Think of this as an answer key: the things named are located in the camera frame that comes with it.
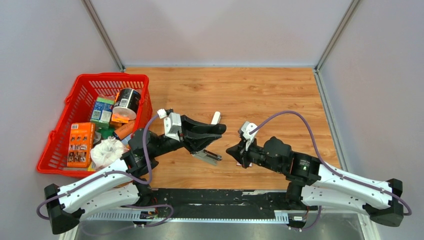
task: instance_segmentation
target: white plastic bag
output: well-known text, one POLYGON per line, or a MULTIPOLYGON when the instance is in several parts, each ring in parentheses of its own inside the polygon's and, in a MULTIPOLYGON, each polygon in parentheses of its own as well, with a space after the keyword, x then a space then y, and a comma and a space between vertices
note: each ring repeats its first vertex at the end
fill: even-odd
POLYGON ((102 140, 90 151, 91 160, 95 163, 95 169, 101 170, 119 159, 128 148, 114 137, 102 140))

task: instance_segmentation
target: white wall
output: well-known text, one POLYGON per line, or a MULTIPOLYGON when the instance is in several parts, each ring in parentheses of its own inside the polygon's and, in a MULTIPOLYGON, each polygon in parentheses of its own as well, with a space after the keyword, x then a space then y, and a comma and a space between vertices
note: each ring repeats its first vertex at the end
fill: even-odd
POLYGON ((383 240, 423 239, 424 1, 364 0, 330 54, 322 78, 348 169, 403 181, 412 207, 383 240))
POLYGON ((0 239, 58 239, 36 207, 74 179, 38 159, 76 76, 118 69, 79 0, 1 1, 0 18, 0 239))
POLYGON ((312 66, 351 0, 92 2, 127 66, 312 66))

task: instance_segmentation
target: plastic basket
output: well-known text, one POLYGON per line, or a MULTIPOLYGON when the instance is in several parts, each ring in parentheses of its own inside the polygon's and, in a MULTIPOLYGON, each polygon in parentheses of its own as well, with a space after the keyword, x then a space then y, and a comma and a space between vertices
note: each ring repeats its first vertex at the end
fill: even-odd
POLYGON ((65 98, 65 107, 50 132, 47 144, 38 161, 36 170, 42 174, 60 174, 75 178, 85 178, 93 171, 63 170, 67 164, 69 134, 72 123, 89 122, 91 113, 99 95, 114 96, 122 88, 142 89, 140 105, 133 133, 152 117, 152 103, 149 95, 149 78, 146 75, 127 73, 100 73, 79 75, 69 96, 65 98))

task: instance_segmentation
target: gray floor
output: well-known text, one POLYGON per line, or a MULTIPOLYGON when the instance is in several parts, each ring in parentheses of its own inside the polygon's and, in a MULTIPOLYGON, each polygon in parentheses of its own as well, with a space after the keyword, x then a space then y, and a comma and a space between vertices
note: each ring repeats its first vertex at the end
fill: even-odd
MULTIPOLYGON (((315 215, 310 214, 308 222, 315 215)), ((121 221, 84 222, 92 234, 108 233, 130 225, 121 221)), ((76 240, 363 240, 356 214, 325 213, 318 224, 305 232, 288 230, 281 224, 184 223, 168 222, 152 228, 132 228, 102 237, 91 237, 78 230, 76 240)))

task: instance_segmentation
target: wooden tabletop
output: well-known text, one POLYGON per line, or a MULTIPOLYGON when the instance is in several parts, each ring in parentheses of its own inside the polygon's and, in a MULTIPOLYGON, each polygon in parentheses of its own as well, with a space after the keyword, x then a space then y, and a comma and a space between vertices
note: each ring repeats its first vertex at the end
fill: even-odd
MULTIPOLYGON (((285 176, 253 165, 236 166, 226 149, 239 141, 237 131, 245 121, 259 125, 272 114, 293 110, 310 124, 324 160, 340 167, 311 68, 233 68, 233 67, 129 67, 129 74, 149 78, 153 113, 173 108, 176 113, 210 123, 215 111, 227 126, 221 139, 207 150, 222 156, 217 166, 192 157, 185 149, 167 153, 156 160, 152 188, 285 190, 285 176)), ((150 130, 163 134, 162 120, 150 130)), ((276 136, 297 152, 316 156, 303 122, 295 115, 281 115, 257 133, 263 146, 276 136)))

